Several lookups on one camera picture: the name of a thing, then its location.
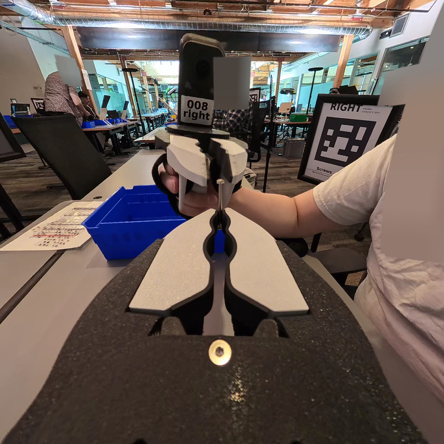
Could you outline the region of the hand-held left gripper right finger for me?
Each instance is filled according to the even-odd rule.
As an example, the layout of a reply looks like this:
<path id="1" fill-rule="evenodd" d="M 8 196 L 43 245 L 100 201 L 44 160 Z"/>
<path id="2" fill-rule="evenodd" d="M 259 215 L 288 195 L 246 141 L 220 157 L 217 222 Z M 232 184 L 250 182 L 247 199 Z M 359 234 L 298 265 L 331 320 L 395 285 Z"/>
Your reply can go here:
<path id="1" fill-rule="evenodd" d="M 226 209 L 224 301 L 235 335 L 253 335 L 264 319 L 308 314 L 309 307 L 276 240 L 262 227 Z"/>

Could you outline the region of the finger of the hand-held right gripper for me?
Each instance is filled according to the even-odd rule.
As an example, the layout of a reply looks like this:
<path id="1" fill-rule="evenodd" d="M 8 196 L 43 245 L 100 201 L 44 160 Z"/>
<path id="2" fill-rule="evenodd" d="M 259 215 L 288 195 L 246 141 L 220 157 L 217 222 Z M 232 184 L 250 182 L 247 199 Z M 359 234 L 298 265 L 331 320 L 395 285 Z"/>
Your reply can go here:
<path id="1" fill-rule="evenodd" d="M 195 192 L 205 194 L 209 180 L 209 159 L 201 151 L 198 141 L 184 136 L 170 136 L 167 162 L 179 175 L 179 204 L 183 210 L 187 181 Z"/>
<path id="2" fill-rule="evenodd" d="M 218 192 L 217 179 L 225 180 L 222 205 L 225 209 L 234 189 L 238 189 L 247 165 L 247 151 L 230 139 L 210 140 L 210 180 Z"/>

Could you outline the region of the blue plastic bin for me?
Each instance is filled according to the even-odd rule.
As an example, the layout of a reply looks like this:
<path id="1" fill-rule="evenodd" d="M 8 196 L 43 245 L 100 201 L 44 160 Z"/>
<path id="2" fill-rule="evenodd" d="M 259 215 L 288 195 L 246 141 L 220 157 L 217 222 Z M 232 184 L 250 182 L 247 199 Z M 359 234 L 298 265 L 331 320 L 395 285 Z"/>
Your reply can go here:
<path id="1" fill-rule="evenodd" d="M 185 219 L 155 185 L 120 187 L 82 225 L 107 260 L 131 259 Z"/>

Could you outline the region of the person's right forearm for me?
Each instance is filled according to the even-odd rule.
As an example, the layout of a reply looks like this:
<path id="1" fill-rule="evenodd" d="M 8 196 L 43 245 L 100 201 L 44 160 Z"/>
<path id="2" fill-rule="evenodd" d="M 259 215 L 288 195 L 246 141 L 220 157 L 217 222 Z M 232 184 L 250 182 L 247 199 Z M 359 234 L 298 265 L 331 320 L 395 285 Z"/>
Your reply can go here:
<path id="1" fill-rule="evenodd" d="M 341 227 L 320 211 L 313 190 L 290 198 L 242 187 L 231 196 L 228 207 L 275 238 L 303 238 Z"/>

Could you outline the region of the person's right hand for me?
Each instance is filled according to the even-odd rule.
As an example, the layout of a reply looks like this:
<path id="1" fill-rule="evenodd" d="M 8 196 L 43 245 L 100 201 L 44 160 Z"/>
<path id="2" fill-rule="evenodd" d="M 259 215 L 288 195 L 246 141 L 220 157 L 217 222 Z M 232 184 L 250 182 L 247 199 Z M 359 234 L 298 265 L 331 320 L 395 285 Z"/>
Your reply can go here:
<path id="1" fill-rule="evenodd" d="M 174 195 L 179 193 L 179 174 L 168 164 L 163 163 L 158 167 L 162 184 Z M 183 208 L 180 211 L 184 216 L 194 217 L 209 209 L 217 210 L 218 194 L 211 188 L 206 194 L 189 192 L 185 194 Z"/>

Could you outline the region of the black office chair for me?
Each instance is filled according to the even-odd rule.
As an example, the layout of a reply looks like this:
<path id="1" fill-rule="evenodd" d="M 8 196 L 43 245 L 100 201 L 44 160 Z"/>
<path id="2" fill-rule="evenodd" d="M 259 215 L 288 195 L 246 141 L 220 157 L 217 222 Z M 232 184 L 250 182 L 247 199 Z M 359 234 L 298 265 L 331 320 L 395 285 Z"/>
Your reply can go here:
<path id="1" fill-rule="evenodd" d="M 71 114 L 13 117 L 15 125 L 61 180 L 73 200 L 80 200 L 112 172 Z"/>
<path id="2" fill-rule="evenodd" d="M 248 144 L 248 161 L 250 166 L 261 160 L 261 147 L 265 140 L 265 132 L 263 130 L 265 118 L 267 115 L 273 115 L 274 98 L 264 102 L 253 102 L 252 117 L 250 125 L 250 134 L 247 137 Z"/>

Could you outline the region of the black floor stand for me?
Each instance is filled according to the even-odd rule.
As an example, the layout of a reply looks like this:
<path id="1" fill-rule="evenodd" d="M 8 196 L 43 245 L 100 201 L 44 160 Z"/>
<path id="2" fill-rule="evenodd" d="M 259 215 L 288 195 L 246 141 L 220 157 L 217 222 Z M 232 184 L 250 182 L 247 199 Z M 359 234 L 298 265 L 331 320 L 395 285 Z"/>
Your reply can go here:
<path id="1" fill-rule="evenodd" d="M 266 147 L 266 158 L 265 158 L 265 173 L 263 181 L 263 193 L 266 193 L 268 170 L 269 170 L 269 160 L 272 151 L 273 138 L 274 138 L 274 106 L 275 106 L 275 96 L 273 95 L 273 77 L 270 77 L 270 87 L 269 87 L 269 131 L 268 131 L 268 144 Z"/>

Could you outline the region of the grey metal bin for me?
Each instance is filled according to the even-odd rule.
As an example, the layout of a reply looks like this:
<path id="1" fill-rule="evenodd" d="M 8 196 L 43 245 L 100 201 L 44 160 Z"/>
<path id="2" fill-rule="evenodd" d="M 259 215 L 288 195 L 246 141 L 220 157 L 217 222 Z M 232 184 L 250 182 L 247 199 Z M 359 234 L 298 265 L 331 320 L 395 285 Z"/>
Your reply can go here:
<path id="1" fill-rule="evenodd" d="M 287 138 L 283 144 L 282 157 L 286 159 L 301 159 L 305 147 L 304 138 Z"/>

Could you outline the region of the black floor lamp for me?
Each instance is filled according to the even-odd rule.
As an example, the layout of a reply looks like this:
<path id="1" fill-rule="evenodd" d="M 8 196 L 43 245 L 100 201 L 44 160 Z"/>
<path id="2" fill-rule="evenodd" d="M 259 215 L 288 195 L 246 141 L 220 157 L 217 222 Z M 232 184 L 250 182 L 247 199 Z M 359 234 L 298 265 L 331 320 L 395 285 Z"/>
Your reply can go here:
<path id="1" fill-rule="evenodd" d="M 313 94 L 316 73 L 318 71 L 322 71 L 323 69 L 324 69 L 323 67 L 313 67 L 313 68 L 308 69 L 308 72 L 313 73 L 313 78 L 312 78 L 312 83 L 311 83 L 308 102 L 307 102 L 307 109 L 306 109 L 307 114 L 309 114 L 309 110 L 310 110 L 310 104 L 311 104 L 311 98 L 312 98 L 312 94 Z"/>
<path id="2" fill-rule="evenodd" d="M 135 86 L 135 82 L 134 82 L 134 78 L 133 78 L 133 73 L 137 72 L 137 69 L 135 68 L 128 68 L 123 66 L 122 67 L 122 72 L 125 73 L 125 79 L 128 80 L 129 78 L 131 79 L 131 84 L 132 84 L 132 90 L 133 90 L 133 104 L 132 107 L 136 107 L 137 108 L 137 115 L 138 115 L 138 119 L 140 121 L 140 125 L 142 128 L 142 134 L 143 136 L 146 135 L 146 129 L 145 129 L 145 125 L 143 123 L 142 120 L 142 114 L 141 114 L 141 110 L 140 110 L 140 106 L 139 106 L 139 102 L 138 102 L 138 98 L 137 98 L 137 93 L 136 93 L 136 86 Z"/>

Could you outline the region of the far work table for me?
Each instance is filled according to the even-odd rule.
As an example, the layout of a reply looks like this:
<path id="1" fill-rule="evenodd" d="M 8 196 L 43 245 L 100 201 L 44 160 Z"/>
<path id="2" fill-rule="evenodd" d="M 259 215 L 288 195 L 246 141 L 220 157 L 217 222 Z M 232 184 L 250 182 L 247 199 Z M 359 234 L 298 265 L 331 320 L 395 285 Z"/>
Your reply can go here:
<path id="1" fill-rule="evenodd" d="M 110 136 L 112 150 L 114 155 L 127 155 L 133 147 L 131 132 L 134 131 L 139 136 L 137 123 L 128 121 L 117 124 L 105 124 L 92 126 L 93 122 L 84 122 L 81 126 L 82 131 L 88 134 L 88 139 L 99 153 L 103 153 L 103 147 L 98 139 L 99 133 L 107 133 Z"/>

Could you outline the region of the row of distant blue bins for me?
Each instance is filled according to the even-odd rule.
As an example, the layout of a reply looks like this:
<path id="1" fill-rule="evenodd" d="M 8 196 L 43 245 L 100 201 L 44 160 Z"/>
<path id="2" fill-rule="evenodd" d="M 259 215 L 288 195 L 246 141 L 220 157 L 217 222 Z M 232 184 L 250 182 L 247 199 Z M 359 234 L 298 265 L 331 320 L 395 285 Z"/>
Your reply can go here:
<path id="1" fill-rule="evenodd" d="M 12 116 L 10 115 L 2 115 L 2 117 L 5 119 L 7 125 L 12 128 L 18 128 L 15 124 L 14 120 L 12 119 Z M 168 118 L 167 113 L 163 112 L 155 112 L 155 113 L 147 113 L 142 115 L 142 119 L 160 119 L 163 118 L 163 121 Z M 121 123 L 129 123 L 130 121 L 139 121 L 139 117 L 137 118 L 116 118 L 116 119 L 105 119 L 105 120 L 91 120 L 83 122 L 81 125 L 82 129 L 90 129 L 98 126 L 109 126 L 109 125 L 115 125 L 115 124 L 121 124 Z"/>

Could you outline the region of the framed marker sign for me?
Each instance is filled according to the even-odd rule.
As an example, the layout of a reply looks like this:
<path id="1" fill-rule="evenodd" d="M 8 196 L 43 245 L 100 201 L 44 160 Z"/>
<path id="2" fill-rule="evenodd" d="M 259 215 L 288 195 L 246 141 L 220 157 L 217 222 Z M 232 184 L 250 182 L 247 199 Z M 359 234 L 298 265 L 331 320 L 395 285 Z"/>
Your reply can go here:
<path id="1" fill-rule="evenodd" d="M 405 105 L 378 101 L 379 96 L 319 94 L 297 178 L 318 185 L 387 140 Z"/>

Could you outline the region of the laminated barcode sheet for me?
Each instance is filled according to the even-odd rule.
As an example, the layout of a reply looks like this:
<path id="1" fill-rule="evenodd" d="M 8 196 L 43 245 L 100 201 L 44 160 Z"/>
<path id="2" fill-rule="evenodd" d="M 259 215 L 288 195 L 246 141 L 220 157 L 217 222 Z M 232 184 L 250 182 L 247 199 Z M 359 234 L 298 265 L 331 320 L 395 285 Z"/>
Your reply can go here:
<path id="1" fill-rule="evenodd" d="M 1 247 L 1 251 L 78 250 L 92 237 L 82 223 L 102 204 L 74 202 Z"/>

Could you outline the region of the black framed easel board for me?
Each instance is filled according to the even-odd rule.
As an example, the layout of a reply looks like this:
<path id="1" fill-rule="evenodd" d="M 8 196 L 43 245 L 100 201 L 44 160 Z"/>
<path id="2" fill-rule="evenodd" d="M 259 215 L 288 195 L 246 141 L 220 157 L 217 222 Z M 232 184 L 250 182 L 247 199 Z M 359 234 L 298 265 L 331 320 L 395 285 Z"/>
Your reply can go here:
<path id="1" fill-rule="evenodd" d="M 0 162 L 5 163 L 10 160 L 25 158 L 26 154 L 18 143 L 12 130 L 0 115 Z"/>

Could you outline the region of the silver ventilation duct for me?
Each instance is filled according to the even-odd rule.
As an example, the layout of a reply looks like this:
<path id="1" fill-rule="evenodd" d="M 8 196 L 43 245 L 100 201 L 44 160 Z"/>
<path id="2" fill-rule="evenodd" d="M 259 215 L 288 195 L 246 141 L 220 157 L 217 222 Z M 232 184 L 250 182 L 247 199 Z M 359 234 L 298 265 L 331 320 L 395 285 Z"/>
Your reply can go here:
<path id="1" fill-rule="evenodd" d="M 192 19 L 174 19 L 172 16 L 154 15 L 142 18 L 133 12 L 113 9 L 110 13 L 92 12 L 74 13 L 71 10 L 48 10 L 29 1 L 1 1 L 1 7 L 34 20 L 40 24 L 57 27 L 73 25 L 75 27 L 121 28 L 149 30 L 181 30 L 181 31 L 238 31 L 277 34 L 296 34 L 311 36 L 344 36 L 354 35 L 365 39 L 371 35 L 371 26 L 330 26 L 302 25 L 295 23 L 266 23 L 264 21 L 235 21 L 234 19 L 202 17 Z"/>

